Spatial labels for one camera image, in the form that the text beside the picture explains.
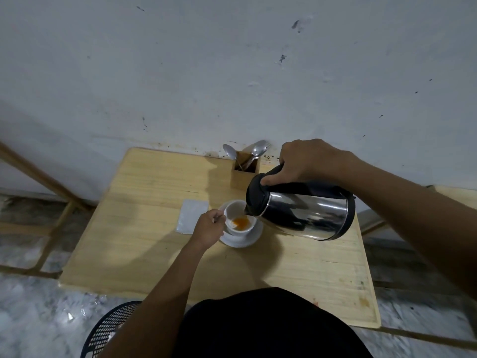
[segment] spoon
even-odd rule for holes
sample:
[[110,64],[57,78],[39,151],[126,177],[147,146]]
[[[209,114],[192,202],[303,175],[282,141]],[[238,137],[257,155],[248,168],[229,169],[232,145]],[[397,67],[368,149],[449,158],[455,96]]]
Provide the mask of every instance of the spoon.
[[261,140],[255,143],[253,145],[252,151],[250,152],[253,157],[248,160],[248,162],[245,164],[245,167],[242,168],[242,171],[246,171],[253,161],[260,158],[267,151],[268,147],[270,147],[270,143],[265,140]]
[[224,144],[222,148],[224,149],[225,153],[227,153],[228,156],[231,157],[234,161],[237,159],[237,151],[234,149],[234,147],[229,144]]

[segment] black shirt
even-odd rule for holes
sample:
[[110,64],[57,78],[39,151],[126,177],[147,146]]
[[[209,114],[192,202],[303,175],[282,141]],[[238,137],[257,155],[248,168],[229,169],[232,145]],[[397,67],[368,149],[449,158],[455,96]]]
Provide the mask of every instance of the black shirt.
[[371,357],[340,319],[280,288],[204,300],[186,313],[174,357]]

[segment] person's left hand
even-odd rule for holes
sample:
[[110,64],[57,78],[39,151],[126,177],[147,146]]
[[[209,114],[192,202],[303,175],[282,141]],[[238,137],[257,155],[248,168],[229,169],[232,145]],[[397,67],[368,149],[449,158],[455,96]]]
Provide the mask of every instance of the person's left hand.
[[207,250],[224,234],[227,218],[221,210],[210,210],[200,215],[189,242]]

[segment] wooden tabletop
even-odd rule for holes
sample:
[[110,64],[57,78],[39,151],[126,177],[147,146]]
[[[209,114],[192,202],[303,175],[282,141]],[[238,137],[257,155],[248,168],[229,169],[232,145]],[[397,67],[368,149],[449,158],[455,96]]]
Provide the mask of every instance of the wooden tabletop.
[[[144,297],[190,235],[175,232],[186,198],[218,208],[244,199],[230,187],[233,161],[133,148],[128,151],[60,277],[61,286]],[[260,172],[273,166],[259,165]],[[199,264],[189,302],[279,286],[350,325],[379,327],[357,217],[334,241],[285,235],[265,225],[252,246],[220,241]]]

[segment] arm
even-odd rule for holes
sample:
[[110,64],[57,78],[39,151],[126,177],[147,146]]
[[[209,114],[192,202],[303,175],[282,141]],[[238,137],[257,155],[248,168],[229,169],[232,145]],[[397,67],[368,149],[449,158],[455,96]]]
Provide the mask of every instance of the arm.
[[223,234],[225,219],[219,210],[200,216],[189,242],[159,283],[104,347],[101,358],[172,355],[197,265],[204,252]]
[[477,298],[477,210],[374,167],[321,139],[285,143],[264,185],[323,179],[361,198],[403,239]]

